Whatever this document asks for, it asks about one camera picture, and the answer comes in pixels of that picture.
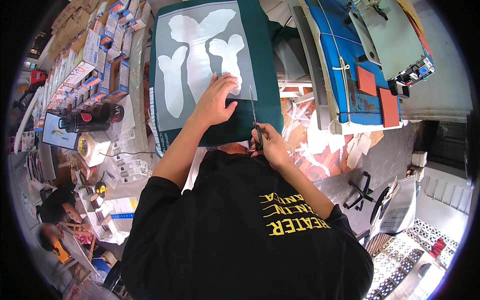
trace green fabric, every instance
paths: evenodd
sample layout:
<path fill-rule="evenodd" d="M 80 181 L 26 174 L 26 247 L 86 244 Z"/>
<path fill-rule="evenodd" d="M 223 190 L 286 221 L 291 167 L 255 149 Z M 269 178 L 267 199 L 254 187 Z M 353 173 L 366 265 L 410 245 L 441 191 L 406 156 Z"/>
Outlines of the green fabric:
<path fill-rule="evenodd" d="M 191 0 L 172 4 L 158 10 L 152 36 L 150 61 L 156 62 L 155 37 L 158 16 L 181 8 L 204 3 L 224 2 L 225 0 Z M 286 36 L 298 36 L 294 28 L 284 29 L 277 22 L 268 21 L 260 3 L 254 0 L 238 0 L 240 17 L 248 41 L 252 61 L 253 76 L 257 86 L 258 101 L 255 102 L 255 113 L 260 123 L 270 123 L 281 132 L 283 116 L 280 107 L 280 94 L 273 59 L 272 44 L 276 47 Z M 155 68 L 150 68 L 150 87 L 155 84 Z M 233 99 L 227 98 L 227 105 Z M 231 142 L 246 141 L 252 138 L 253 114 L 250 100 L 237 100 L 238 105 L 230 120 L 211 126 L 202 137 L 199 146 L 217 146 Z M 165 152 L 181 128 L 157 131 L 157 151 Z"/>

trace black water bottle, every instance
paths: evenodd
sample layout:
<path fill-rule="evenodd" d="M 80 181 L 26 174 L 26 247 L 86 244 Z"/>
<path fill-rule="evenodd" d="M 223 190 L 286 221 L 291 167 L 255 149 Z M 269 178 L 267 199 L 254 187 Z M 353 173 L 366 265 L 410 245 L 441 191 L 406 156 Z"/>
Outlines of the black water bottle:
<path fill-rule="evenodd" d="M 68 114 L 59 120 L 59 129 L 65 129 L 66 132 L 105 131 L 108 128 L 110 123 L 93 120 L 92 115 L 86 112 Z"/>

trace hand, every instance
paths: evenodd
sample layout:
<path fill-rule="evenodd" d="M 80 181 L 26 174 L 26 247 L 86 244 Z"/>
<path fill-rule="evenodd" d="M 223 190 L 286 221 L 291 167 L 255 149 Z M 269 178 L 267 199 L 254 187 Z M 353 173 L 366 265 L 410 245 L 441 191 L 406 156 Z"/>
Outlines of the hand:
<path fill-rule="evenodd" d="M 250 149 L 252 151 L 255 150 L 255 152 L 252 154 L 252 157 L 255 157 L 263 152 L 266 159 L 270 163 L 270 166 L 279 173 L 282 173 L 285 168 L 293 165 L 293 162 L 288 156 L 282 136 L 276 132 L 272 125 L 268 123 L 257 123 L 257 125 L 260 126 L 260 129 L 262 130 L 264 149 L 260 152 L 255 150 L 255 141 L 258 142 L 259 140 L 257 130 L 254 128 L 252 130 L 252 146 Z"/>
<path fill-rule="evenodd" d="M 83 227 L 86 231 L 92 232 L 92 226 L 90 226 L 90 224 L 85 223 L 85 224 L 82 225 L 82 227 Z"/>
<path fill-rule="evenodd" d="M 205 129 L 212 125 L 220 124 L 230 119 L 238 102 L 233 101 L 225 108 L 225 99 L 232 88 L 237 88 L 236 77 L 227 73 L 217 80 L 217 74 L 213 74 L 212 81 L 190 116 L 197 126 L 204 126 Z"/>

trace seated person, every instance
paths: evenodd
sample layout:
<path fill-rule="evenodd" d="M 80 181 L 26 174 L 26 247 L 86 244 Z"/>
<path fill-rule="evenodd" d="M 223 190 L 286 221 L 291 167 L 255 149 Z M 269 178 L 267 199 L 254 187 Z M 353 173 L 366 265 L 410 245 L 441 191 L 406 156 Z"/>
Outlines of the seated person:
<path fill-rule="evenodd" d="M 37 233 L 40 245 L 47 251 L 54 250 L 53 244 L 59 240 L 60 230 L 58 223 L 64 216 L 69 215 L 75 222 L 82 224 L 88 231 L 92 227 L 86 222 L 75 209 L 75 196 L 71 182 L 56 189 L 42 205 L 36 206 L 37 217 L 40 215 L 42 224 Z"/>

